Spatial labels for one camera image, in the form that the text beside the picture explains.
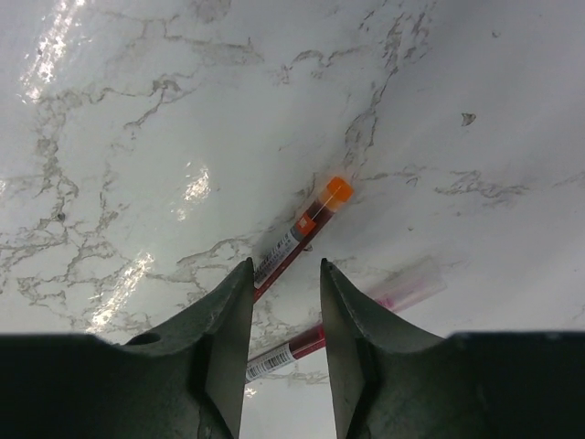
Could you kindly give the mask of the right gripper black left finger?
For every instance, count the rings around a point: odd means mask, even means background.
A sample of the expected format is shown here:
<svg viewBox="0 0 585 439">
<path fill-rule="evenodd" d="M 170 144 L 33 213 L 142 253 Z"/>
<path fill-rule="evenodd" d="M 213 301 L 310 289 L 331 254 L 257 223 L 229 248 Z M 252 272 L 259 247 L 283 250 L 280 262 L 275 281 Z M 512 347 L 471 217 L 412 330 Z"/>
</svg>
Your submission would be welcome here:
<svg viewBox="0 0 585 439">
<path fill-rule="evenodd" d="M 4 438 L 235 438 L 253 307 L 241 262 L 211 293 L 124 344 L 1 337 Z"/>
</svg>

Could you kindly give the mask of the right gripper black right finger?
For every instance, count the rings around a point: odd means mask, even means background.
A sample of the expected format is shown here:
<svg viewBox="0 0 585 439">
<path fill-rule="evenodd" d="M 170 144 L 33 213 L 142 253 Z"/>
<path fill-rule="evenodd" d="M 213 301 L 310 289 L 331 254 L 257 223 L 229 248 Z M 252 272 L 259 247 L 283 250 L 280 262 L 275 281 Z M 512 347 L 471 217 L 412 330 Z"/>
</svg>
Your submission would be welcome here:
<svg viewBox="0 0 585 439">
<path fill-rule="evenodd" d="M 579 331 L 438 337 L 360 292 L 329 261 L 320 299 L 340 438 L 581 438 Z"/>
</svg>

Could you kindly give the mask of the pink marker pen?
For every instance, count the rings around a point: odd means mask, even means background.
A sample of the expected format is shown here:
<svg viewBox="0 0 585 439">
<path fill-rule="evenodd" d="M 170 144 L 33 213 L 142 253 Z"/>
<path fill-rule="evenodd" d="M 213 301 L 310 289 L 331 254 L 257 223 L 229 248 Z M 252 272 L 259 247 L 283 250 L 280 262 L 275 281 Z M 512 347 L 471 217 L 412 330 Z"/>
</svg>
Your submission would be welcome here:
<svg viewBox="0 0 585 439">
<path fill-rule="evenodd" d="M 366 291 L 366 296 L 394 313 L 404 311 L 445 288 L 440 265 L 430 256 L 393 273 Z M 301 334 L 248 360 L 246 382 L 255 380 L 302 359 L 326 344 L 322 321 Z"/>
</svg>

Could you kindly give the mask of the orange marker pen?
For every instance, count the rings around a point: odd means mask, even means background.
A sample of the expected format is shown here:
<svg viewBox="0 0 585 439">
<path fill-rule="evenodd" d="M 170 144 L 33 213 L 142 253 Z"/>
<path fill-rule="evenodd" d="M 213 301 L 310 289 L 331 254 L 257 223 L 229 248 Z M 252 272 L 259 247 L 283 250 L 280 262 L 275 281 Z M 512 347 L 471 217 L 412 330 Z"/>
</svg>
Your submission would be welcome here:
<svg viewBox="0 0 585 439">
<path fill-rule="evenodd" d="M 329 180 L 312 204 L 261 258 L 254 271 L 255 302 L 259 301 L 353 194 L 354 189 L 343 178 L 335 176 Z"/>
</svg>

